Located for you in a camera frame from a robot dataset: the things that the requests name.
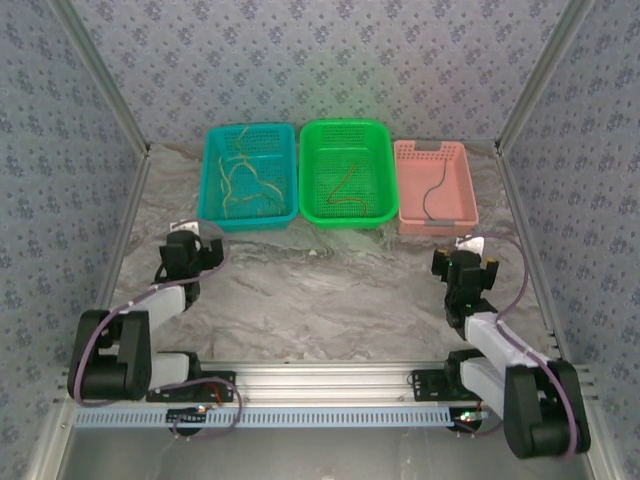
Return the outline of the aluminium frame side rail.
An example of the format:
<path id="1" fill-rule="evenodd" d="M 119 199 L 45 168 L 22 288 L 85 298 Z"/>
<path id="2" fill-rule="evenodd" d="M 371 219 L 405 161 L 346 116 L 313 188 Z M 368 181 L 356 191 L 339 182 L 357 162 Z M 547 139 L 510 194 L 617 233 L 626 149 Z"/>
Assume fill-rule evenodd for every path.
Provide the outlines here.
<path id="1" fill-rule="evenodd" d="M 105 237 L 107 243 L 100 249 L 100 253 L 109 254 L 108 261 L 104 264 L 100 287 L 96 291 L 91 290 L 91 293 L 97 294 L 93 304 L 84 302 L 82 308 L 78 307 L 77 318 L 80 318 L 85 311 L 106 309 L 111 306 L 125 249 L 149 171 L 148 156 L 148 151 L 144 150 L 136 159 L 135 170 L 128 176 L 121 176 L 121 185 L 114 188 L 114 192 L 118 194 L 116 207 L 119 207 L 119 210 L 113 214 L 115 223 L 107 230 L 108 235 Z"/>
<path id="2" fill-rule="evenodd" d="M 552 331 L 555 338 L 555 346 L 558 354 L 564 360 L 572 361 L 562 323 L 546 280 L 544 268 L 538 255 L 533 233 L 525 213 L 523 202 L 520 198 L 515 177 L 511 166 L 505 156 L 497 152 L 497 166 L 500 172 L 506 197 L 514 218 L 516 230 L 523 246 L 525 257 L 529 265 L 529 276 L 541 309 L 545 325 Z"/>

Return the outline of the grey metal panel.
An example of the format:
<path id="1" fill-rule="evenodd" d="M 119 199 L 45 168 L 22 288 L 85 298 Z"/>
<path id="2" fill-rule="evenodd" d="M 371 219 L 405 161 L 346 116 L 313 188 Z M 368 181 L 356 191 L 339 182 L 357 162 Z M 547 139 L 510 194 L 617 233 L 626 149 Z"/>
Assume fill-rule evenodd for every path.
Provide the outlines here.
<path id="1" fill-rule="evenodd" d="M 583 458 L 519 460 L 500 433 L 238 429 L 176 441 L 162 429 L 80 429 L 55 480 L 594 480 Z"/>

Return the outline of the teal plastic basket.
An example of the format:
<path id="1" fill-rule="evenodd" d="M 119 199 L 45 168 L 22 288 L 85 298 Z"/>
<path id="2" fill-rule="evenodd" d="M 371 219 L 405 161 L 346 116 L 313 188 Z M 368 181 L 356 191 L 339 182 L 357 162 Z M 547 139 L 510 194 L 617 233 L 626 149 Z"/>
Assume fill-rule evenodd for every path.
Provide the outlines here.
<path id="1" fill-rule="evenodd" d="M 230 125 L 208 132 L 199 218 L 234 233 L 285 229 L 297 214 L 297 151 L 292 125 Z"/>

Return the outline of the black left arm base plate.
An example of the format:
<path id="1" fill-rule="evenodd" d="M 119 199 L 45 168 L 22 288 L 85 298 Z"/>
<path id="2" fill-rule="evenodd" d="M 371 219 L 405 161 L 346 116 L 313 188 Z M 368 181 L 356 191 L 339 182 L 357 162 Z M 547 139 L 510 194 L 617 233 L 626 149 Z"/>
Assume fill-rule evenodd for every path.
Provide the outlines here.
<path id="1" fill-rule="evenodd" d="M 204 371 L 199 378 L 150 390 L 150 403 L 232 403 L 236 394 L 234 371 Z"/>

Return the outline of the aluminium frame post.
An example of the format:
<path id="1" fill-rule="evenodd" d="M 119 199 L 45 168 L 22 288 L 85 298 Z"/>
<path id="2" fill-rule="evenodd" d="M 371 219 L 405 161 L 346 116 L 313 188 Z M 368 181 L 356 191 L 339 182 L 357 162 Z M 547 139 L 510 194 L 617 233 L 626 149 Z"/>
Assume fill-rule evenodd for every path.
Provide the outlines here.
<path id="1" fill-rule="evenodd" d="M 582 458 L 588 464 L 593 480 L 617 480 L 619 468 L 615 442 L 600 402 L 588 399 L 584 407 L 591 446 Z"/>
<path id="2" fill-rule="evenodd" d="M 148 145 L 134 115 L 71 0 L 47 0 L 47 2 L 89 71 L 94 84 L 123 129 L 129 143 L 137 153 L 146 155 Z"/>
<path id="3" fill-rule="evenodd" d="M 596 0 L 567 0 L 496 139 L 496 150 L 501 156 L 514 145 L 595 3 Z"/>
<path id="4" fill-rule="evenodd" d="M 75 418 L 74 403 L 56 403 L 47 414 L 24 480 L 56 480 Z"/>

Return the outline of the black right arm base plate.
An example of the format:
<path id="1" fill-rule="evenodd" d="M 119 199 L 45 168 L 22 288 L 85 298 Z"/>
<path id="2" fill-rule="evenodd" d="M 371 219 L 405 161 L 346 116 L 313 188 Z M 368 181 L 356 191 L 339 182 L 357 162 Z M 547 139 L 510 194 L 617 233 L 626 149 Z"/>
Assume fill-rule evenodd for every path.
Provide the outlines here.
<path id="1" fill-rule="evenodd" d="M 501 400 L 504 394 L 500 377 L 483 369 L 414 370 L 409 381 L 416 402 L 471 405 L 483 400 Z"/>

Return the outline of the small black controller board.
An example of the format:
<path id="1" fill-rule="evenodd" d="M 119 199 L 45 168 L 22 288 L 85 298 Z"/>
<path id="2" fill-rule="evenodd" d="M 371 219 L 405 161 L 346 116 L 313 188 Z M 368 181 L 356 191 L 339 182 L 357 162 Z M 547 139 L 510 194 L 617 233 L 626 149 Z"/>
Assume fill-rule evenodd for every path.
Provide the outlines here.
<path id="1" fill-rule="evenodd" d="M 201 424 L 206 420 L 207 408 L 203 406 L 169 409 L 165 414 L 167 424 Z"/>
<path id="2" fill-rule="evenodd" d="M 490 431 L 483 427 L 490 414 L 482 409 L 453 409 L 451 411 L 452 430 L 473 436 L 486 436 Z"/>

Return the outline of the aluminium mounting rail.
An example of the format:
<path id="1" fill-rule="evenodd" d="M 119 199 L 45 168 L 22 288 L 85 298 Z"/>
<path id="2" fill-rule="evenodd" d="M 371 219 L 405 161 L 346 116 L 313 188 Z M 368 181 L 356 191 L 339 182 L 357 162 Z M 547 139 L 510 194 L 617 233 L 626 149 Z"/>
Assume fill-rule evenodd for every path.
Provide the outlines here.
<path id="1" fill-rule="evenodd" d="M 443 362 L 194 363 L 189 379 L 204 371 L 234 371 L 236 397 L 249 407 L 354 407 L 415 403 L 409 375 L 445 370 Z"/>

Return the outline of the green plastic basket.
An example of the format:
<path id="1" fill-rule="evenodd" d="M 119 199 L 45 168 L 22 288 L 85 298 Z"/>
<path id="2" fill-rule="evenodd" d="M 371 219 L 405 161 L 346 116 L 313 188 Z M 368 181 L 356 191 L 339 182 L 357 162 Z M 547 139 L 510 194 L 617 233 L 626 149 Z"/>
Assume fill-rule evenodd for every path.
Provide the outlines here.
<path id="1" fill-rule="evenodd" d="M 368 119 L 323 119 L 299 138 L 299 209 L 318 228 L 375 229 L 399 210 L 388 128 Z"/>

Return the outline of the pink plastic basket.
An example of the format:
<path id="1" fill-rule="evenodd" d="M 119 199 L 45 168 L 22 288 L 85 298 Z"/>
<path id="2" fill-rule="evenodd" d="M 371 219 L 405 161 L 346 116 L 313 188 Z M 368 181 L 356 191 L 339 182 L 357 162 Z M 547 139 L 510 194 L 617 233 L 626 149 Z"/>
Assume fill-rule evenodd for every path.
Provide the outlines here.
<path id="1" fill-rule="evenodd" d="M 466 148 L 444 141 L 393 144 L 399 194 L 398 232 L 413 236 L 464 236 L 479 222 Z"/>

